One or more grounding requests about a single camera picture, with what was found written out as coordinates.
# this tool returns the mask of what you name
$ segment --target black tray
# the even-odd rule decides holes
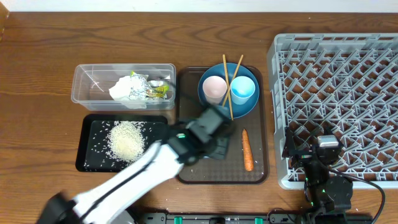
[[[262,76],[258,69],[247,67],[257,78],[260,86],[259,102],[242,118],[234,119],[236,131],[229,141],[225,160],[202,159],[193,166],[186,166],[178,179],[186,184],[260,184],[269,175],[268,150],[266,141],[266,115],[262,89]],[[199,101],[198,83],[208,67],[188,67],[182,70],[177,83],[177,119],[197,118],[201,108],[192,99]],[[254,170],[244,169],[242,152],[242,130],[246,128],[254,160]]]
[[[84,118],[81,128],[75,164],[78,171],[119,172],[128,165],[127,162],[118,162],[116,159],[107,158],[106,155],[106,152],[108,152],[110,148],[106,145],[104,139],[106,139],[109,131],[114,127],[114,121],[145,122],[141,128],[142,135],[146,139],[144,151],[146,151],[154,141],[162,139],[167,128],[167,119],[163,116],[89,114]]]

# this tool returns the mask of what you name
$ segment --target wooden chopstick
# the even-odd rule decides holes
[[[229,82],[228,82],[228,71],[226,69],[226,60],[225,60],[225,55],[223,55],[223,62],[224,62],[224,72],[225,72],[225,82],[226,82],[226,87],[228,91],[229,87]],[[229,98],[229,112],[231,113],[231,120],[234,120],[234,115],[232,113],[232,103],[231,103],[231,97]]]
[[[241,66],[242,59],[243,59],[243,55],[239,59],[238,66],[236,66],[235,73],[234,73],[234,76],[232,77],[232,80],[234,80],[234,78],[236,77],[236,74],[238,73],[239,66]],[[225,102],[226,102],[227,98],[229,98],[229,100],[231,100],[231,85],[228,85],[228,82],[226,84],[228,86],[228,89],[227,89],[227,92],[225,94],[225,98],[224,98],[224,101],[223,101],[223,106],[225,106]]]

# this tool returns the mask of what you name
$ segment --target white wall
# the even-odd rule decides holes
[[[398,0],[0,0],[10,11],[398,12]]]

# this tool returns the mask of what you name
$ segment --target dark brown tray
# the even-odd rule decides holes
[[[257,78],[260,86],[259,102],[253,110],[235,119],[236,131],[229,140],[226,159],[202,159],[193,166],[186,166],[178,175],[185,184],[260,184],[268,178],[269,163],[266,141],[266,119],[262,91],[262,75],[254,67],[247,67]],[[177,119],[197,118],[201,113],[198,103],[185,97],[188,95],[199,102],[198,84],[208,67],[188,67],[177,76]],[[254,170],[244,169],[242,152],[242,130],[246,128],[254,160]]]

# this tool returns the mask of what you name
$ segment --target light blue cup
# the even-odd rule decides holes
[[[243,105],[254,94],[256,86],[249,77],[236,77],[231,83],[231,99],[237,105]]]

